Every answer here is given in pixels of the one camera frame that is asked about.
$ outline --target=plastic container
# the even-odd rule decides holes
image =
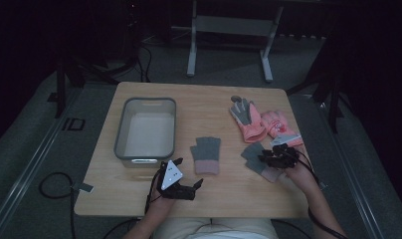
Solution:
[[[125,167],[158,167],[174,152],[176,102],[131,98],[124,104],[114,154]]]

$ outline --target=person's right hand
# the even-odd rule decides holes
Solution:
[[[310,167],[308,160],[302,155],[304,153],[303,148],[296,146],[295,150],[301,152],[299,153],[300,160]],[[286,168],[285,173],[303,193],[319,190],[319,186],[316,184],[313,175],[300,162],[294,168]]]

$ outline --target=lap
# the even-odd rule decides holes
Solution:
[[[154,239],[183,239],[197,232],[253,232],[278,238],[269,218],[168,218],[155,231]]]

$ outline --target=white stand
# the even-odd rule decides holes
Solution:
[[[197,0],[193,0],[192,27],[191,27],[191,49],[189,51],[188,77],[195,76],[195,64],[197,58],[196,34],[198,32],[215,32],[227,34],[241,34],[250,36],[267,36],[268,42],[264,50],[260,51],[263,64],[264,76],[267,82],[273,80],[270,68],[269,54],[276,36],[279,21],[282,16],[283,7],[279,7],[275,20],[253,20],[241,18],[225,18],[212,16],[197,16]]]

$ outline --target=pink glove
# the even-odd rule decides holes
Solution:
[[[288,127],[288,120],[281,111],[265,112],[261,114],[261,120],[266,127],[267,132],[272,138],[276,138],[278,135],[298,135],[291,128]],[[288,146],[295,146],[303,144],[301,138],[297,138],[287,142]]]
[[[235,102],[230,108],[230,113],[238,123],[245,142],[261,141],[267,136],[261,115],[253,102],[248,103],[246,99]]]

